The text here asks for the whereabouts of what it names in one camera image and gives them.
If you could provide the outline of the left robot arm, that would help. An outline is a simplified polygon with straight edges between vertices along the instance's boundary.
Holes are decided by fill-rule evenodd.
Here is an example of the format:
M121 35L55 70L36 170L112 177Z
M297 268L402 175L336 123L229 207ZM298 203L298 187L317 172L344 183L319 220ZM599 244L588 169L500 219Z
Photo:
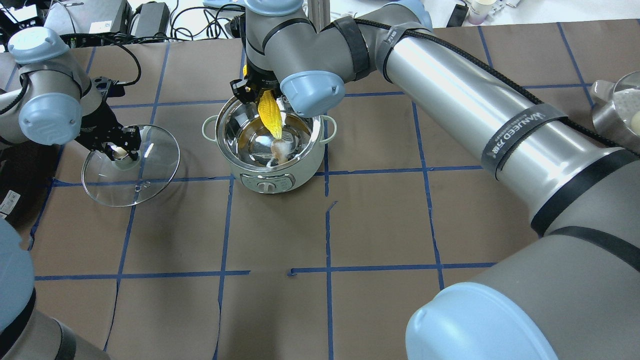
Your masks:
M1 96L1 143L64 145L76 141L110 161L138 159L141 136L115 118L103 94L54 30L30 27L7 50L21 89ZM108 360L110 355L37 309L34 262L19 233L1 220L1 358Z

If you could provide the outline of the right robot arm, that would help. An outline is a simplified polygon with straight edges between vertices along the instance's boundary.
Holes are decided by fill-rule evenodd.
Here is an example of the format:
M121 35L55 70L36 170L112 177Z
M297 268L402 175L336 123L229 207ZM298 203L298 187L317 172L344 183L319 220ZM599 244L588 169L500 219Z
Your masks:
M539 239L449 285L406 328L409 360L637 360L639 155L435 37L418 0L316 30L301 0L247 0L251 75L319 116L378 70L510 189Z

